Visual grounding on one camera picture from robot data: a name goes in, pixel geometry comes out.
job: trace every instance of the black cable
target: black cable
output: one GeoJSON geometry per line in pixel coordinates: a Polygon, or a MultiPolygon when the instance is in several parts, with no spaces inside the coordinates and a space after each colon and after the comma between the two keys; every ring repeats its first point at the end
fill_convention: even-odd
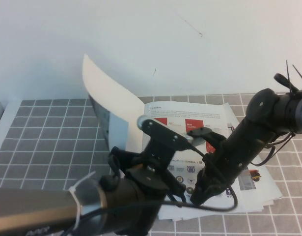
{"type": "Polygon", "coordinates": [[[254,166],[257,166],[257,167],[259,167],[259,166],[263,166],[264,164],[266,164],[272,157],[274,157],[293,137],[295,136],[295,134],[294,133],[289,133],[287,136],[286,136],[286,138],[284,138],[282,141],[285,141],[286,139],[286,141],[283,143],[283,145],[282,146],[280,146],[280,148],[274,153],[274,151],[275,151],[275,144],[281,144],[282,143],[282,141],[279,141],[279,142],[276,142],[276,143],[273,143],[273,144],[270,144],[270,145],[272,145],[272,148],[271,148],[271,151],[270,151],[270,153],[269,153],[269,155],[262,161],[262,162],[260,162],[259,164],[254,164],[254,163],[252,163],[251,162],[251,164],[252,165],[254,165],[254,166]]]}
{"type": "MultiPolygon", "coordinates": [[[[237,205],[238,205],[238,199],[235,191],[231,187],[229,183],[227,183],[227,180],[225,177],[222,175],[222,173],[218,170],[218,168],[214,165],[214,163],[206,157],[200,150],[198,150],[196,147],[190,145],[190,149],[198,153],[200,156],[203,157],[204,160],[207,160],[210,164],[210,166],[214,169],[215,173],[219,176],[219,178],[227,184],[227,188],[229,189],[230,193],[233,196],[234,199],[234,204],[231,207],[228,208],[218,208],[218,207],[211,207],[211,206],[195,206],[194,204],[190,203],[184,203],[184,202],[170,202],[170,201],[145,201],[145,202],[136,202],[136,203],[131,203],[125,206],[116,206],[113,208],[105,208],[105,209],[98,209],[95,211],[92,211],[80,218],[79,224],[82,224],[88,220],[90,220],[93,217],[96,217],[101,214],[109,213],[112,211],[120,211],[120,210],[126,210],[128,208],[132,207],[151,207],[151,206],[157,206],[157,205],[169,205],[169,206],[177,206],[177,207],[189,207],[189,208],[194,208],[194,209],[200,209],[200,210],[209,210],[209,211],[216,211],[216,212],[228,212],[231,210],[234,210],[237,205]]],[[[60,236],[67,236],[72,232],[74,228],[74,225],[72,225],[69,229],[64,231],[60,236]]]]}
{"type": "Polygon", "coordinates": [[[276,143],[271,143],[270,145],[278,145],[278,144],[281,144],[283,142],[285,142],[291,135],[293,135],[292,133],[288,133],[288,135],[281,141],[278,141],[276,143]]]}
{"type": "MultiPolygon", "coordinates": [[[[229,190],[231,192],[231,194],[233,195],[234,198],[234,205],[229,207],[229,208],[217,208],[217,207],[210,207],[210,206],[195,206],[193,204],[190,203],[183,203],[183,202],[170,202],[170,201],[145,201],[145,202],[135,202],[135,203],[131,203],[125,206],[116,206],[113,208],[105,208],[105,209],[98,209],[95,211],[92,211],[86,215],[84,215],[79,222],[79,225],[92,219],[93,217],[96,217],[98,215],[102,215],[102,214],[106,214],[112,211],[120,211],[120,210],[126,210],[128,208],[132,208],[132,207],[151,207],[151,206],[157,206],[157,205],[170,205],[170,206],[177,206],[177,207],[189,207],[189,208],[195,208],[195,209],[200,209],[200,210],[210,210],[210,211],[217,211],[217,212],[228,212],[231,211],[233,209],[235,209],[238,205],[238,199],[237,196],[234,192],[234,190],[232,189],[231,186],[229,186],[229,190]]],[[[67,229],[66,231],[64,231],[60,236],[67,236],[68,234],[70,234],[73,230],[73,226],[71,226],[69,229],[67,229]]]]}

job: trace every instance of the metal bar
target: metal bar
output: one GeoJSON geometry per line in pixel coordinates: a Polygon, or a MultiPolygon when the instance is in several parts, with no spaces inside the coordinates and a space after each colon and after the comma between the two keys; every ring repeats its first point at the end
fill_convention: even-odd
{"type": "Polygon", "coordinates": [[[67,191],[0,188],[0,235],[58,232],[74,223],[76,212],[67,191]]]}

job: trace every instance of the zip tie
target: zip tie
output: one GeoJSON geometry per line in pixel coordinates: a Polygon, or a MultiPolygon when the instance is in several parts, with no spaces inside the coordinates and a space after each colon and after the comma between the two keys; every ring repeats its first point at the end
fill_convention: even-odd
{"type": "Polygon", "coordinates": [[[73,186],[71,186],[68,191],[71,193],[74,201],[76,201],[76,204],[77,204],[77,216],[76,216],[76,223],[74,224],[74,227],[73,227],[73,231],[76,230],[79,226],[79,222],[80,222],[80,217],[81,217],[81,205],[80,205],[80,202],[76,196],[76,188],[78,187],[78,185],[80,183],[82,183],[84,180],[90,178],[92,175],[95,174],[95,171],[89,173],[88,175],[84,176],[83,178],[79,179],[78,182],[76,182],[73,186]]]}

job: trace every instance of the stack of papers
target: stack of papers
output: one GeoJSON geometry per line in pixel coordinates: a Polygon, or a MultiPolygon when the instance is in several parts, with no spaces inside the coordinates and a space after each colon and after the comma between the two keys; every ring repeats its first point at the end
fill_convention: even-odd
{"type": "MultiPolygon", "coordinates": [[[[114,146],[134,152],[141,152],[144,149],[150,137],[137,128],[137,119],[141,115],[157,119],[180,134],[186,134],[195,128],[208,127],[228,137],[239,124],[228,104],[207,105],[167,101],[144,104],[105,74],[88,56],[85,56],[83,61],[83,80],[89,95],[93,98],[100,127],[110,149],[114,146]]],[[[197,148],[203,153],[214,150],[206,142],[197,148]]],[[[254,162],[261,162],[260,157],[257,156],[254,162]]],[[[176,152],[168,167],[176,179],[186,185],[185,196],[189,203],[197,173],[202,168],[204,168],[202,157],[191,150],[176,152]]],[[[261,211],[263,206],[271,205],[274,199],[282,197],[265,166],[249,165],[232,187],[238,198],[238,207],[230,213],[261,211]]],[[[233,198],[229,191],[224,191],[210,198],[204,205],[230,207],[233,205],[233,198]]],[[[220,213],[162,206],[159,219],[186,220],[212,214],[220,213]]]]}

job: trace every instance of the grid pattern mat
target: grid pattern mat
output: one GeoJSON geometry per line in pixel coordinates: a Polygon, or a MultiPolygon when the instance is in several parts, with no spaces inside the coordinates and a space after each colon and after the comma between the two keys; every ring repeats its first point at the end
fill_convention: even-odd
{"type": "MultiPolygon", "coordinates": [[[[220,105],[241,121],[252,94],[141,97],[220,105]]],[[[268,153],[261,153],[264,159],[268,153]]],[[[96,171],[110,173],[108,149],[86,99],[23,101],[0,149],[0,187],[62,190],[96,171]]],[[[214,215],[187,221],[157,220],[153,236],[302,235],[302,136],[267,163],[283,193],[262,212],[214,215]]]]}

